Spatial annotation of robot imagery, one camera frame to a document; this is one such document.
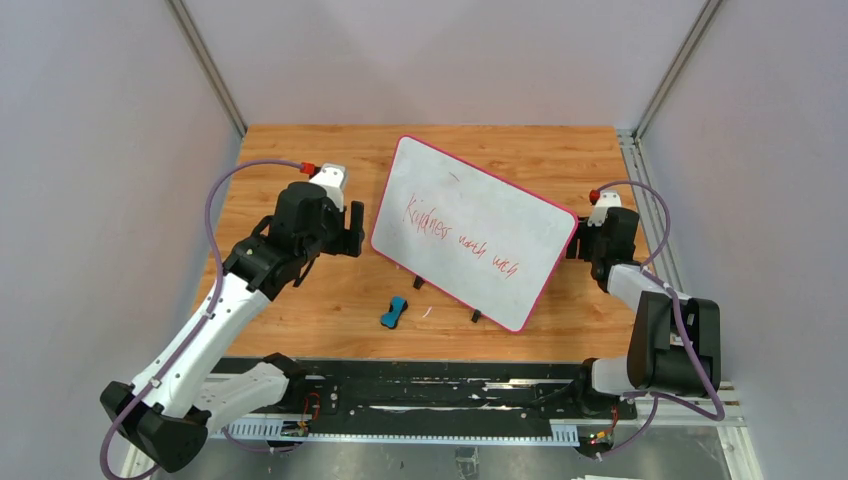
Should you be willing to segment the blue black eraser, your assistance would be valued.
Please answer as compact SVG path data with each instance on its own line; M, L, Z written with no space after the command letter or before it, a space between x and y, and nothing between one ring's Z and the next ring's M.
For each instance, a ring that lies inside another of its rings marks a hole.
M380 324L387 329L396 329L401 316L408 309L408 301L400 296L394 296L386 313L380 317Z

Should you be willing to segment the pink framed whiteboard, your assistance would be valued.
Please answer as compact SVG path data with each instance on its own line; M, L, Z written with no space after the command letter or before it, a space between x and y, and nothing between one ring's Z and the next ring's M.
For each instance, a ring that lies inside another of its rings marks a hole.
M577 226L573 211L403 136L370 244L425 283L519 332Z

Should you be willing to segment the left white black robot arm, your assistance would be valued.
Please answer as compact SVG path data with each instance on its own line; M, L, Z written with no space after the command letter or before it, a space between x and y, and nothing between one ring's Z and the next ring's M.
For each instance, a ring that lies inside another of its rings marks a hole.
M212 249L216 278L206 299L154 360L132 381L110 382L100 403L111 420L101 445L101 470L115 478L108 453L120 435L159 470L188 466L209 436L242 416L300 392L303 372L275 353L215 388L207 376L241 331L287 286L299 286L322 255L356 258L365 238L365 206L344 202L339 183L313 178L289 184L273 214L223 257Z

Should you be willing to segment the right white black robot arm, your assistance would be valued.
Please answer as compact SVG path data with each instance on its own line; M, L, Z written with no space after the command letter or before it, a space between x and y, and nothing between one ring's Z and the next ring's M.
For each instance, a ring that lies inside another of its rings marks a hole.
M708 397L720 386L720 308L678 292L635 260L639 221L624 207L596 207L566 252L589 262L598 287L635 314L626 354L583 361L567 388L589 411L631 392Z

